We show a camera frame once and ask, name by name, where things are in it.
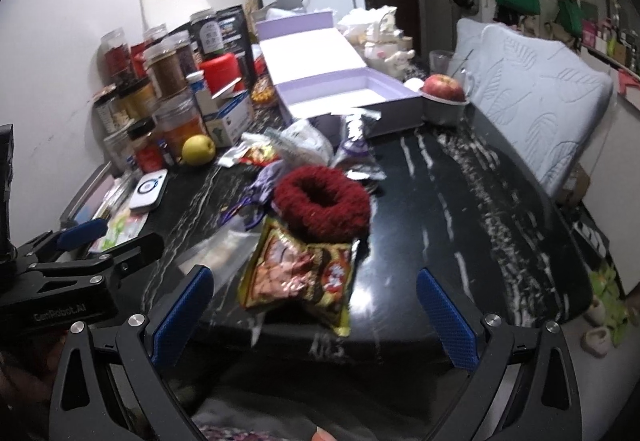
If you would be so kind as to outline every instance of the yellow apple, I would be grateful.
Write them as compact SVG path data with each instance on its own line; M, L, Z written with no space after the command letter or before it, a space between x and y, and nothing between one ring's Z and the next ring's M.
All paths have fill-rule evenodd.
M216 156L216 145L209 136L191 136L182 147L182 160L191 166L205 165Z

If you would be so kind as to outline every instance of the red lid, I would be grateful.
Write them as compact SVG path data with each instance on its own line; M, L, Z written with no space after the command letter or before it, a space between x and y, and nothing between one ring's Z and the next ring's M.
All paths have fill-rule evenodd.
M225 85L230 84L236 78L241 78L238 59L233 53L226 53L212 60L200 64L200 70L204 72L204 78L209 85L209 90L216 93ZM243 90L244 84L238 82L234 90Z

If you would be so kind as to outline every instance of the open gift box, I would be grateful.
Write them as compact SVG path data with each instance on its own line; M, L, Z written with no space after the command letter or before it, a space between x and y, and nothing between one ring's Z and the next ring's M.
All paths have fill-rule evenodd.
M334 146L340 143L340 118L331 112L338 109L380 111L370 137L422 124L420 94L367 68L334 28L330 11L265 20L256 27L285 123L308 119Z

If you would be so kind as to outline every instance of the gray bowl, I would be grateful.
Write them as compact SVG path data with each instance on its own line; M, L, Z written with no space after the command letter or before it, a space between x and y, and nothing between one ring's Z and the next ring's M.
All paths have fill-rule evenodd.
M457 126L465 113L469 100L450 101L436 98L426 92L422 95L422 119L434 125Z

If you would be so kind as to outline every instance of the red fuzzy scrunchie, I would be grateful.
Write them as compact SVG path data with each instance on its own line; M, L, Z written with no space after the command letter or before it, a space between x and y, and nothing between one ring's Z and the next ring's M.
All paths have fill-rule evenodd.
M369 194L335 168L293 170L276 186L273 202L292 231L320 243L348 243L369 230Z

